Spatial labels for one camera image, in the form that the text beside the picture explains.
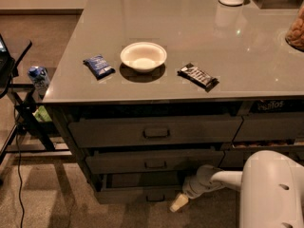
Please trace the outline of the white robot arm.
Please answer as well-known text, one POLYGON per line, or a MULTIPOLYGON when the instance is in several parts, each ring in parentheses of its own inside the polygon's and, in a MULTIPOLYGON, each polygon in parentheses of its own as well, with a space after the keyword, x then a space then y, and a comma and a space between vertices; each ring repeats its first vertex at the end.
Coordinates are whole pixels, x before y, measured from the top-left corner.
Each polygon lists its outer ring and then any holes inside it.
POLYGON ((270 150, 251 155, 241 171, 201 166, 185 179, 170 210, 225 187, 240 193, 239 228, 304 228, 304 166, 270 150))

